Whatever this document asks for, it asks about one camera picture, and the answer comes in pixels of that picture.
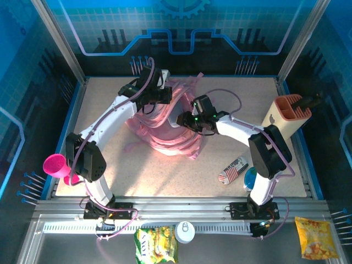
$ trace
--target yellow snack bag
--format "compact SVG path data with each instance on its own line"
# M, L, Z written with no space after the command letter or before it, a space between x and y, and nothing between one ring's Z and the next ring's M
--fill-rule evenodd
M295 217L302 258L308 260L337 259L330 223Z
M137 264L178 262L175 226L140 228L134 234Z

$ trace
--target speckled tabletop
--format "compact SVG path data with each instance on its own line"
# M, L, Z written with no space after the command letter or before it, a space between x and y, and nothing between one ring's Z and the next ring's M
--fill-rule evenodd
M90 78L80 109L75 133L90 126L111 104L119 89L133 78ZM214 88L226 88L236 92L243 107L235 116L243 121L260 125L273 99L277 96L272 78L214 78L204 77L197 85L197 95ZM230 112L237 108L236 98L227 93L210 94L218 111ZM103 150L107 162L105 178L108 186L118 196L235 196L248 193L243 189L242 173L234 182L223 185L218 180L219 173L239 156L250 162L248 147L229 137L214 135L205 137L199 157L192 161L184 156L165 156L142 144L130 152L123 148L138 142L126 125L111 138ZM276 186L274 195L305 197L306 192L290 140L287 144L293 154L293 178L282 179ZM84 196L84 186L70 187L59 182L57 196Z

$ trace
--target green snack bag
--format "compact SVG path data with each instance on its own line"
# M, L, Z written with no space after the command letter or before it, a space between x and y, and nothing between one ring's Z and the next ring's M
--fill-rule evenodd
M175 226L140 228L134 234L137 264L157 264L177 259Z

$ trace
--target gray table surface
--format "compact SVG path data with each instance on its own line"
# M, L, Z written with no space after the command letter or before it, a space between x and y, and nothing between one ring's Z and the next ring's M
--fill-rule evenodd
M95 235L45 234L36 263L135 264L135 251L133 235L97 241ZM277 234L264 241L252 241L236 235L196 234L189 244L179 244L178 257L179 264L312 263L301 258L297 229L293 223L285 224Z

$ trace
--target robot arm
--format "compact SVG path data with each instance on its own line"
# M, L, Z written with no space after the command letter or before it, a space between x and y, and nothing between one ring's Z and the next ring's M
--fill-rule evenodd
M257 176L254 188L247 198L247 207L250 214L255 217L270 205L278 176L286 169L278 153L273 148L268 149L269 142L260 130L270 136L288 162L292 160L291 153L280 131L274 125L263 128L236 118L231 119L229 113L217 112L206 95L196 98L194 106L193 113L185 112L178 116L177 123L179 125L196 132L202 132L205 128L236 139L250 148Z
M129 83L123 86L118 93L119 95L98 120L78 135L70 133L66 138L66 158L71 167L78 148L88 138L83 151L78 157L74 172L84 179L89 194L100 205L111 205L112 201L114 201L114 196L103 176L106 162L101 152L106 144L121 125L133 117L142 107L155 103L168 104L172 99L171 87L165 87L169 71L155 68L152 78L144 91L135 100L116 108L117 105L134 96L145 85L150 71L151 68L144 67L141 76L136 80L136 84ZM92 131L98 122L100 123L96 131Z

